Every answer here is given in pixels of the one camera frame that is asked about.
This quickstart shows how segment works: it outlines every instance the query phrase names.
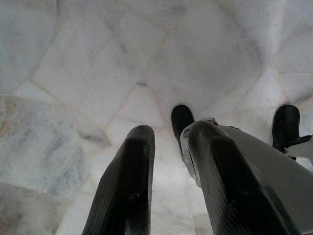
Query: marble floor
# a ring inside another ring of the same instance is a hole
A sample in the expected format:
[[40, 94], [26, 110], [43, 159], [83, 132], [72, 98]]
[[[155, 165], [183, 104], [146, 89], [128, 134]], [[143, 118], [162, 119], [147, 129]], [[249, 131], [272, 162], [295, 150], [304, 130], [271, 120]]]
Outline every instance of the marble floor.
[[151, 234], [213, 234], [179, 103], [269, 144], [289, 103], [313, 133], [311, 0], [2, 0], [0, 29], [1, 235], [81, 234], [139, 124], [156, 135]]

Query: white surface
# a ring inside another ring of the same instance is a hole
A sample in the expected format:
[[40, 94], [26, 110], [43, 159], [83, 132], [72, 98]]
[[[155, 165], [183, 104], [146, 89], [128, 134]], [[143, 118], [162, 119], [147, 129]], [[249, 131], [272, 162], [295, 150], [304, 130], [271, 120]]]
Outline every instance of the white surface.
[[155, 128], [160, 128], [164, 125], [157, 104], [146, 86], [136, 86], [116, 116]]
[[0, 96], [0, 181], [71, 199], [89, 175], [69, 113]]
[[87, 193], [78, 193], [76, 198], [68, 207], [66, 215], [56, 235], [80, 235], [85, 227], [93, 195]]
[[[311, 0], [21, 2], [0, 3], [0, 93], [67, 107], [71, 113], [48, 119], [71, 123], [54, 130], [71, 133], [69, 141], [82, 146], [91, 171], [88, 180], [82, 171], [72, 172], [79, 184], [71, 182], [68, 191], [80, 192], [59, 235], [81, 232], [102, 174], [140, 124], [156, 134], [151, 234], [194, 234], [191, 218], [197, 234], [205, 230], [202, 191], [190, 179], [172, 134], [170, 115], [177, 104], [188, 105], [196, 120], [215, 117], [271, 144], [273, 115], [288, 101], [300, 110], [301, 135], [313, 134]], [[34, 133], [42, 133], [47, 122], [36, 118], [43, 110], [31, 114]], [[19, 137], [25, 133], [15, 130]], [[32, 149], [45, 156], [48, 134], [51, 128], [23, 151], [6, 152], [33, 156], [27, 151]], [[65, 155], [62, 149], [56, 159]], [[13, 167], [24, 164], [21, 157]], [[43, 157], [40, 164], [52, 166]], [[42, 188], [34, 182], [46, 182], [48, 175], [23, 174], [8, 180]], [[71, 190], [74, 184], [79, 186]]]
[[58, 229], [69, 202], [51, 194], [0, 183], [1, 235], [51, 235]]
[[34, 99], [45, 103], [54, 102], [54, 98], [50, 94], [33, 84], [29, 79], [24, 81], [13, 93], [13, 95], [21, 98]]

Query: grout line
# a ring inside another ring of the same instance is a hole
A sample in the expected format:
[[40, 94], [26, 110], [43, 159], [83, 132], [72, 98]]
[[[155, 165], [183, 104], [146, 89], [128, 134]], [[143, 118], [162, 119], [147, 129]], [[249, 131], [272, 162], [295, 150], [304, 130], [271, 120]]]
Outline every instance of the grout line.
[[[38, 84], [36, 84], [35, 82], [33, 82], [31, 79], [30, 79], [29, 81], [30, 81], [34, 86], [36, 86], [36, 87], [38, 87], [39, 89], [43, 90], [43, 91], [46, 92], [48, 95], [50, 95], [53, 99], [55, 99], [56, 101], [58, 101], [57, 104], [58, 104], [58, 105], [61, 105], [61, 107], [65, 108], [65, 109], [69, 112], [69, 114], [70, 114], [71, 116], [74, 116], [74, 115], [79, 116], [79, 117], [85, 119], [86, 121], [88, 121], [88, 122], [89, 122], [90, 124], [92, 124], [93, 126], [96, 126], [96, 127], [98, 127], [99, 129], [101, 129], [101, 130], [105, 133], [106, 137], [108, 138], [108, 141], [109, 141], [110, 145], [113, 146], [113, 141], [112, 141], [111, 138], [109, 137], [109, 135], [108, 135], [108, 133], [107, 133], [107, 131], [106, 131], [106, 129], [105, 129], [104, 127], [102, 127], [101, 125], [99, 125], [97, 122], [95, 122], [95, 121], [94, 121], [92, 118], [90, 118], [89, 116], [87, 116], [87, 115], [85, 115], [84, 113], [80, 112], [77, 108], [72, 107], [72, 106], [70, 106], [70, 105], [64, 103], [64, 102], [61, 101], [58, 97], [56, 97], [56, 96], [50, 94], [47, 90], [45, 90], [44, 88], [40, 87]], [[71, 119], [72, 119], [72, 122], [73, 122], [73, 124], [74, 124], [74, 126], [75, 126], [75, 128], [76, 128], [77, 135], [78, 135], [78, 137], [80, 137], [80, 135], [79, 135], [79, 133], [78, 133], [78, 130], [77, 130], [77, 126], [76, 126], [76, 124], [75, 124], [75, 121], [73, 120], [73, 117], [71, 117]]]
[[77, 196], [78, 196], [79, 193], [80, 193], [80, 192], [77, 192], [77, 194], [75, 195], [75, 197], [72, 198], [72, 199], [69, 201], [69, 204], [68, 204], [68, 207], [67, 207], [67, 209], [66, 209], [66, 212], [63, 214], [62, 219], [61, 219], [61, 222], [60, 222], [60, 224], [59, 224], [59, 227], [58, 227], [57, 231], [55, 232], [56, 235], [58, 234], [59, 229], [60, 229], [60, 227], [61, 227], [61, 225], [62, 225], [62, 223], [63, 223], [63, 220], [66, 218], [66, 215], [69, 213], [69, 211], [70, 211], [70, 209], [71, 209], [71, 207], [72, 207], [72, 205], [73, 205], [73, 203], [74, 203], [74, 201], [75, 201], [75, 199], [77, 198]]
[[251, 86], [249, 86], [248, 90], [245, 92], [245, 94], [242, 96], [242, 98], [239, 100], [238, 104], [235, 106], [234, 110], [237, 110], [238, 107], [242, 104], [242, 102], [249, 96], [249, 94], [251, 93], [252, 89], [257, 85], [257, 83], [262, 79], [263, 75], [267, 72], [268, 68], [271, 66], [271, 64], [269, 64], [268, 66], [265, 67], [265, 69], [261, 72], [261, 75], [259, 75], [251, 84]]
[[144, 13], [143, 11], [137, 10], [136, 6], [133, 6], [133, 5], [129, 4], [128, 2], [123, 2], [121, 0], [118, 0], [118, 2], [120, 2], [120, 4], [124, 5], [125, 7], [129, 8], [130, 10], [138, 13], [142, 18], [144, 18], [152, 26], [160, 28], [164, 32], [167, 32], [170, 30], [170, 27], [168, 27], [166, 24], [162, 23], [156, 17], [149, 16], [148, 14]]
[[282, 75], [313, 75], [313, 71], [312, 72], [277, 72], [277, 74], [282, 74]]
[[277, 82], [279, 88], [280, 88], [280, 92], [283, 94], [284, 98], [285, 98], [285, 103], [288, 104], [289, 103], [289, 99], [286, 96], [285, 90], [282, 87], [282, 84], [280, 82], [280, 79], [278, 79], [278, 72], [276, 68], [273, 68], [275, 70], [275, 81]]
[[152, 89], [151, 89], [149, 83], [147, 83], [147, 89], [148, 89], [149, 95], [151, 96], [152, 102], [156, 105], [157, 112], [159, 113], [159, 115], [160, 115], [160, 117], [161, 117], [161, 119], [163, 120], [164, 125], [165, 125], [165, 123], [166, 123], [165, 118], [164, 118], [164, 116], [163, 116], [163, 113], [162, 113], [162, 111], [161, 111], [161, 108], [160, 108], [160, 106], [159, 106], [159, 103], [157, 102], [155, 96], [153, 95], [153, 92], [152, 92]]
[[162, 120], [164, 121], [164, 124], [165, 125], [168, 125], [168, 123], [165, 121], [165, 117], [161, 111], [161, 108], [160, 108], [160, 104], [159, 102], [157, 101], [157, 99], [155, 98], [154, 94], [153, 94], [153, 91], [149, 85], [149, 82], [148, 82], [148, 70], [150, 69], [150, 67], [155, 63], [156, 59], [157, 59], [157, 55], [159, 53], [162, 53], [164, 50], [165, 50], [165, 47], [166, 47], [166, 44], [168, 43], [168, 41], [170, 40], [170, 37], [173, 35], [173, 33], [175, 32], [175, 30], [178, 28], [178, 26], [181, 24], [181, 22], [185, 19], [186, 15], [188, 14], [188, 8], [187, 10], [184, 12], [184, 14], [177, 20], [176, 24], [174, 25], [174, 27], [167, 31], [162, 39], [162, 41], [160, 42], [158, 48], [156, 49], [154, 55], [151, 57], [151, 59], [149, 59], [147, 65], [145, 66], [144, 70], [142, 71], [142, 77], [145, 81], [147, 81], [147, 88], [149, 89], [149, 93], [152, 95], [153, 97], [153, 100], [155, 101], [155, 104], [158, 108], [158, 112], [159, 114], [161, 115], [161, 118]]
[[113, 115], [111, 116], [111, 118], [108, 120], [108, 124], [105, 130], [107, 130], [107, 128], [111, 125], [111, 123], [114, 121], [114, 119], [117, 118], [117, 114], [120, 111], [121, 108], [123, 108], [123, 106], [126, 104], [126, 102], [128, 101], [128, 98], [130, 97], [131, 93], [135, 90], [135, 87], [137, 86], [137, 84], [133, 85], [133, 87], [129, 90], [128, 94], [125, 96], [125, 99], [123, 100], [123, 102], [121, 103], [121, 105], [116, 109], [116, 111], [113, 113]]
[[282, 51], [282, 49], [285, 47], [285, 45], [292, 39], [294, 38], [294, 36], [296, 36], [297, 34], [297, 29], [301, 26], [301, 23], [299, 23], [296, 26], [296, 30], [286, 39], [286, 41], [284, 43], [282, 43], [281, 47], [279, 48], [279, 50], [273, 55], [273, 57], [270, 59], [270, 61], [268, 62], [268, 65], [266, 66], [265, 70], [262, 72], [262, 74], [254, 81], [253, 85], [249, 88], [248, 92], [243, 96], [243, 98], [240, 100], [240, 102], [238, 103], [238, 105], [235, 107], [238, 108], [238, 106], [242, 103], [242, 101], [244, 100], [244, 98], [247, 97], [248, 93], [250, 92], [251, 89], [253, 89], [253, 87], [256, 85], [256, 83], [259, 81], [259, 79], [264, 75], [264, 73], [270, 68], [270, 66], [273, 66], [274, 69], [276, 69], [276, 74], [278, 74], [278, 69], [276, 67], [275, 61], [277, 59], [277, 57], [279, 56], [280, 52]]
[[17, 91], [17, 89], [26, 81], [26, 80], [31, 80], [31, 78], [36, 74], [36, 72], [38, 71], [41, 63], [42, 63], [42, 60], [44, 58], [44, 56], [46, 55], [47, 51], [49, 50], [49, 48], [51, 47], [52, 43], [54, 42], [55, 38], [57, 36], [57, 33], [55, 33], [54, 31], [54, 35], [53, 37], [51, 38], [51, 41], [48, 43], [46, 49], [44, 50], [42, 56], [40, 57], [40, 59], [38, 60], [38, 63], [35, 65], [35, 67], [31, 70], [30, 74], [28, 75], [28, 77], [24, 78], [18, 85], [18, 87], [12, 92], [12, 94]]
[[90, 152], [89, 154], [87, 154], [87, 156], [88, 156], [89, 158], [93, 158], [95, 155], [105, 153], [105, 152], [107, 152], [107, 151], [108, 151], [109, 149], [111, 149], [111, 148], [117, 148], [117, 147], [120, 148], [121, 145], [122, 145], [122, 143], [121, 143], [121, 144], [112, 145], [112, 146], [110, 146], [110, 147], [108, 147], [108, 148], [98, 149], [98, 150], [95, 150], [95, 151]]

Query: marble slab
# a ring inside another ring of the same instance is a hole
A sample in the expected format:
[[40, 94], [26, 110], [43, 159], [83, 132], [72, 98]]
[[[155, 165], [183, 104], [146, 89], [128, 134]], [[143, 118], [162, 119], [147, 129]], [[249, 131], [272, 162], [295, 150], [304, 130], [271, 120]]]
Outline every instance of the marble slab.
[[133, 88], [116, 117], [154, 128], [164, 126], [161, 111], [146, 83]]
[[149, 16], [166, 28], [173, 28], [188, 10], [191, 0], [133, 0], [122, 2]]
[[272, 145], [272, 122], [279, 106], [256, 108], [216, 116], [220, 125], [234, 126], [242, 131]]
[[94, 195], [79, 193], [68, 207], [56, 235], [81, 235]]
[[287, 0], [284, 3], [298, 17], [313, 25], [313, 2], [311, 0]]
[[111, 146], [105, 131], [93, 123], [92, 120], [76, 112], [72, 112], [72, 117], [85, 154]]
[[0, 182], [71, 198], [89, 169], [70, 114], [0, 96]]
[[216, 2], [191, 5], [146, 73], [166, 123], [179, 103], [197, 116], [244, 88], [234, 94], [236, 106], [265, 70], [259, 50]]
[[218, 0], [221, 9], [240, 25], [241, 33], [255, 48], [253, 56], [269, 64], [301, 24], [289, 0]]
[[13, 93], [14, 96], [20, 98], [33, 99], [44, 103], [53, 103], [55, 98], [33, 84], [30, 79], [25, 80]]
[[313, 96], [295, 104], [300, 111], [300, 121], [310, 130], [313, 130]]
[[90, 156], [91, 180], [98, 188], [100, 179], [115, 157], [119, 147], [113, 146]]
[[106, 127], [165, 34], [117, 2], [70, 6], [32, 81]]
[[0, 200], [1, 235], [55, 234], [69, 205], [62, 197], [4, 183]]
[[313, 73], [279, 73], [277, 78], [290, 104], [304, 101], [313, 94]]
[[56, 0], [0, 1], [0, 94], [11, 94], [34, 71], [51, 43]]
[[192, 217], [196, 235], [213, 235], [208, 214], [199, 214]]
[[301, 25], [275, 58], [277, 71], [279, 73], [312, 73], [312, 40], [312, 27], [308, 24]]
[[194, 234], [187, 196], [190, 177], [170, 128], [155, 131], [151, 235]]
[[133, 122], [122, 118], [114, 118], [106, 129], [108, 137], [113, 145], [121, 145], [127, 134], [136, 126], [140, 125], [139, 122]]
[[277, 80], [276, 69], [269, 66], [235, 109], [247, 110], [274, 107], [283, 105], [286, 102], [287, 98]]

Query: foot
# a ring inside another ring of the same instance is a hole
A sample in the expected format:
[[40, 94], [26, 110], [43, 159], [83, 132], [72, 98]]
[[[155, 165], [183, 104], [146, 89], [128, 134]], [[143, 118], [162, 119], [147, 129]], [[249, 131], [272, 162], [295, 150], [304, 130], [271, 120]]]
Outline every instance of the foot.
[[190, 109], [185, 105], [178, 105], [172, 110], [172, 127], [174, 131], [174, 135], [179, 143], [179, 147], [181, 150], [180, 144], [180, 135], [185, 127], [189, 126], [190, 124], [194, 123], [194, 117]]
[[273, 122], [273, 147], [283, 152], [290, 141], [299, 138], [300, 113], [292, 105], [281, 106], [275, 114]]

